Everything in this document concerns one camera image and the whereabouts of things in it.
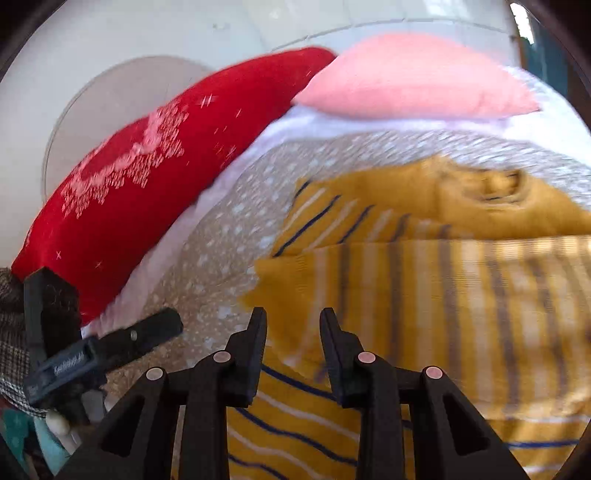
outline yellow striped blanket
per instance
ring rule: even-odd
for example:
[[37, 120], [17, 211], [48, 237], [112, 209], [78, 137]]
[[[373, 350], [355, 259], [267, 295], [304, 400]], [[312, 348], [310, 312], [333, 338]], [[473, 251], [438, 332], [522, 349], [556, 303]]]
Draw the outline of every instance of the yellow striped blanket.
[[228, 412], [233, 478], [355, 477], [360, 418], [323, 370], [329, 306], [392, 364], [446, 370], [530, 476], [552, 478], [591, 411], [587, 233], [588, 213], [519, 171], [432, 158], [300, 182], [243, 299], [269, 333], [253, 406]]

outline white bedsheet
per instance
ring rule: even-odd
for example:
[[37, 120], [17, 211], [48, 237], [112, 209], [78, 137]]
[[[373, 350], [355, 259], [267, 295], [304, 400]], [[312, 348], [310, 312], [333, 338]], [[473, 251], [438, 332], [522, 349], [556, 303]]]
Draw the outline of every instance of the white bedsheet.
[[233, 188], [238, 177], [270, 149], [298, 138], [334, 138], [368, 131], [462, 130], [507, 140], [529, 141], [548, 150], [567, 155], [591, 166], [591, 135], [576, 111], [559, 93], [521, 69], [508, 67], [528, 83], [541, 105], [541, 111], [509, 119], [469, 120], [353, 120], [293, 107], [271, 123], [256, 141], [240, 155], [198, 200], [187, 208], [160, 242], [134, 269], [117, 298], [105, 312], [83, 328], [83, 335], [105, 335], [133, 325], [141, 315], [150, 292], [175, 263], [178, 253], [201, 219]]

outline white wall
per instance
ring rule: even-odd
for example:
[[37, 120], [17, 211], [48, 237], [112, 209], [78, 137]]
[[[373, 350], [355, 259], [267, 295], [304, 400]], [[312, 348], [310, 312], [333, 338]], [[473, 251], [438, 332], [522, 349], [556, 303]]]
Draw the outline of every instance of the white wall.
[[0, 82], [0, 266], [14, 259], [41, 208], [56, 120], [101, 72], [161, 54], [218, 69], [289, 46], [342, 51], [383, 31], [431, 32], [517, 62], [504, 0], [68, 0]]

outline black clamp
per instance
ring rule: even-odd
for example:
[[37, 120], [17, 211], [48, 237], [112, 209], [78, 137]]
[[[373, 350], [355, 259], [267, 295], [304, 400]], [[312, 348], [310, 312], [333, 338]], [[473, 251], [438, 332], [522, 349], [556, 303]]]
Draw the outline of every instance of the black clamp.
[[412, 372], [365, 352], [333, 309], [320, 316], [330, 385], [362, 411], [358, 480], [404, 480], [401, 404], [410, 406], [417, 480], [528, 480], [509, 449], [438, 367]]
[[248, 407], [258, 388], [267, 315], [256, 308], [225, 350], [191, 369], [148, 370], [115, 404], [57, 480], [170, 477], [178, 411], [186, 405], [179, 480], [228, 480], [226, 408]]
[[164, 309], [133, 327], [99, 339], [80, 334], [78, 293], [48, 268], [24, 281], [25, 330], [30, 355], [25, 396], [36, 408], [55, 408], [88, 423], [82, 395], [106, 384], [106, 374], [183, 331], [180, 316]]

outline red pillow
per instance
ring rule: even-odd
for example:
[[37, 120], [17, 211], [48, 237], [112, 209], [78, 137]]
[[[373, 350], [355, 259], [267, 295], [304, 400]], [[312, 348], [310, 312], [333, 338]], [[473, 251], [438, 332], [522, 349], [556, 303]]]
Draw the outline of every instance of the red pillow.
[[196, 83], [91, 151], [33, 222], [12, 264], [23, 280], [49, 267], [80, 294], [83, 325], [144, 254], [334, 55], [286, 51]]

